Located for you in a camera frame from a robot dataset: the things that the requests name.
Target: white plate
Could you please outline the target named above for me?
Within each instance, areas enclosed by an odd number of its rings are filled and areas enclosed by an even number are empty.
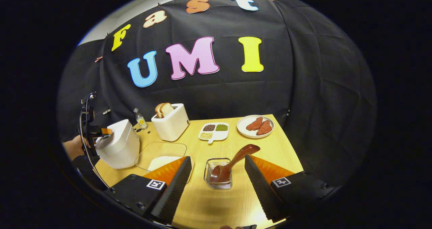
[[[270,132],[268,132],[266,134],[263,134],[263,135],[257,135],[258,130],[249,131],[249,130],[246,129],[246,127],[249,124],[253,123],[253,121],[255,121],[259,117],[263,118],[263,122],[267,121],[267,120],[270,121],[270,126],[271,126]],[[261,115],[249,115],[249,116],[243,117],[242,119],[240,119],[237,122],[237,129],[239,130],[239,132],[242,135],[246,136],[247,138],[264,138],[264,137],[270,135],[273,132],[274,123],[273,123],[273,121],[270,118],[267,118],[267,117],[264,117],[264,116],[261,116]]]
[[[209,124],[213,124],[215,126],[213,131],[204,131],[204,127],[209,125]],[[228,126],[228,130],[227,131],[216,131],[216,127],[218,124],[224,124],[226,126]],[[209,144],[213,143],[214,140],[224,140],[228,137],[228,132],[230,132],[230,125],[228,123],[206,123],[204,124],[201,129],[199,130],[199,134],[198,134],[198,138],[200,140],[208,140]],[[201,138],[201,133],[212,133],[212,137],[210,139],[206,139],[206,138]]]

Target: white toaster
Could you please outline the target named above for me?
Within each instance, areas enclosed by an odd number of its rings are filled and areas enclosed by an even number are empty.
[[[159,138],[165,141],[176,141],[189,126],[189,118],[182,103],[171,104],[174,111],[164,118],[152,117],[153,126]]]

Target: orange letter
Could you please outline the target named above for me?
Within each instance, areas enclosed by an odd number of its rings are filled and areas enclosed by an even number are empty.
[[[186,12],[193,14],[195,12],[206,11],[210,8],[210,4],[205,3],[208,1],[209,0],[191,0],[186,4],[186,6],[188,6]]]
[[[119,30],[118,32],[116,32],[114,34],[114,44],[111,48],[111,52],[114,51],[117,47],[119,47],[122,44],[120,39],[125,38],[126,30],[129,29],[130,27],[131,27],[131,24],[128,24],[127,26],[123,27],[121,30]]]
[[[145,20],[143,27],[148,28],[156,23],[162,22],[164,19],[166,19],[165,11],[160,10],[158,12],[154,12],[153,14],[149,15]]]

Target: black fabric curtain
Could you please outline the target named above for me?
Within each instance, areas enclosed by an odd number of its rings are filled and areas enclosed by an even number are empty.
[[[232,0],[209,0],[210,8],[196,14],[186,12],[188,1],[147,10],[104,40],[77,47],[59,89],[60,137],[73,138],[80,100],[93,91],[99,94],[91,103],[94,125],[123,119],[134,125],[136,107],[150,121],[162,102],[183,103],[190,120],[273,114],[306,172],[333,185],[345,183],[370,144],[377,108],[372,76],[352,40],[298,0],[253,0],[257,11],[242,9]],[[160,10],[167,18],[144,28],[145,19]],[[112,51],[114,34],[128,24],[121,45]],[[262,41],[262,72],[242,71],[245,56],[239,38],[245,36]],[[211,46],[219,71],[201,75],[195,70],[171,79],[166,48],[181,44],[190,53],[202,37],[214,38]],[[150,51],[156,51],[157,78],[138,87],[128,63],[139,58],[140,74],[148,76],[143,55]],[[110,114],[102,115],[109,108]]]

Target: yellow letter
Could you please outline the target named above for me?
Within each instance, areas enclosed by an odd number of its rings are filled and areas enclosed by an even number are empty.
[[[120,40],[125,38],[126,30],[129,29],[130,27],[131,24],[128,24],[127,26],[123,27],[121,30],[119,30],[114,34],[114,44],[111,48],[111,52],[114,51],[117,47],[119,47],[122,44]]]
[[[240,37],[239,42],[244,48],[244,65],[243,72],[261,72],[264,66],[260,63],[260,51],[258,45],[261,39],[251,36]]]
[[[156,23],[162,22],[164,19],[166,19],[165,11],[160,10],[158,12],[154,12],[153,14],[149,15],[145,20],[145,23],[143,25],[144,28],[148,28]]]

